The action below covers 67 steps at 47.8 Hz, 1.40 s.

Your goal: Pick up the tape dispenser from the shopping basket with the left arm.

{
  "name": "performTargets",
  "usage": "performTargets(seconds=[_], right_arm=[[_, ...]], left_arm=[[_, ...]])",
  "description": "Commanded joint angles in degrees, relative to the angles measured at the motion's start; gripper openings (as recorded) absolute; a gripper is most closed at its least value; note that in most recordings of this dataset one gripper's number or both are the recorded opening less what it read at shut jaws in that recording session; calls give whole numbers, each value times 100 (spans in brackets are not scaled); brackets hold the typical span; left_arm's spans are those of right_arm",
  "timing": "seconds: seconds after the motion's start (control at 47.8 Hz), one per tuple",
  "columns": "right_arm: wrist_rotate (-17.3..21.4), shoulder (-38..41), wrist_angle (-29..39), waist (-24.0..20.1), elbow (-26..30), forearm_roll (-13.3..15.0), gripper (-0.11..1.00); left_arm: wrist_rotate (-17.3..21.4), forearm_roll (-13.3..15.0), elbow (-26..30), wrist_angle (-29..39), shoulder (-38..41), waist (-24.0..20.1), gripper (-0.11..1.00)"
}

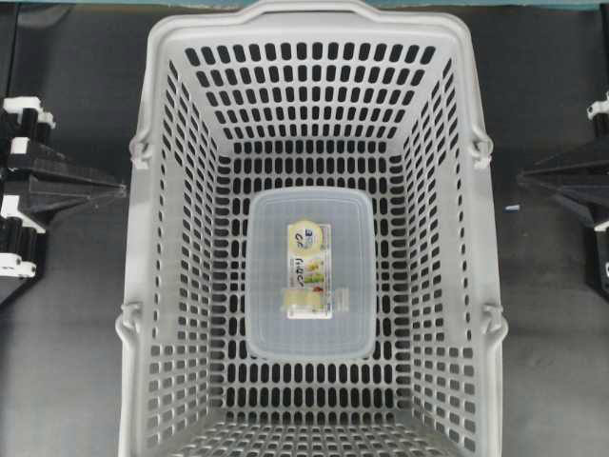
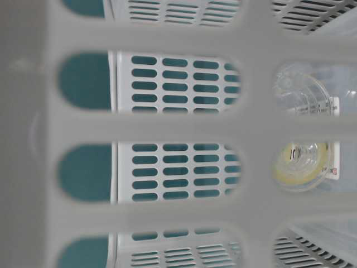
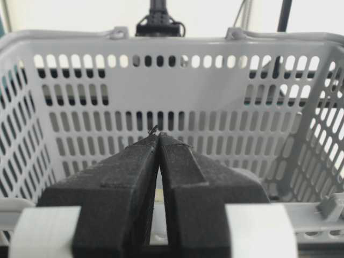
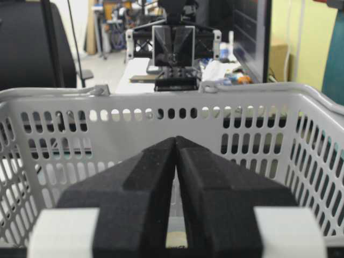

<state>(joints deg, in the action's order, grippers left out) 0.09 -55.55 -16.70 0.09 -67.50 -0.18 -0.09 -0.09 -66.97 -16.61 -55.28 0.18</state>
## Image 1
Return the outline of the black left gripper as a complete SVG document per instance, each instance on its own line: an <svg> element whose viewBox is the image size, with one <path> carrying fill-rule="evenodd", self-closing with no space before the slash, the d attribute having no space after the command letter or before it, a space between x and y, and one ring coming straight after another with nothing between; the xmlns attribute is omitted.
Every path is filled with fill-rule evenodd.
<svg viewBox="0 0 609 457"><path fill-rule="evenodd" d="M123 198L127 188L49 144L56 124L36 96L1 101L1 303L40 278L47 232L63 209Z"/></svg>

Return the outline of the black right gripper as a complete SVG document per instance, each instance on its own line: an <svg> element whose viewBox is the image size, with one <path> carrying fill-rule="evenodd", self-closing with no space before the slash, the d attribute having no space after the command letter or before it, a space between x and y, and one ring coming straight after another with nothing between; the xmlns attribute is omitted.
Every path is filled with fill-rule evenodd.
<svg viewBox="0 0 609 457"><path fill-rule="evenodd" d="M608 289L608 99L586 109L596 139L522 170L517 183L539 195L558 198L586 227L592 284Z"/></svg>

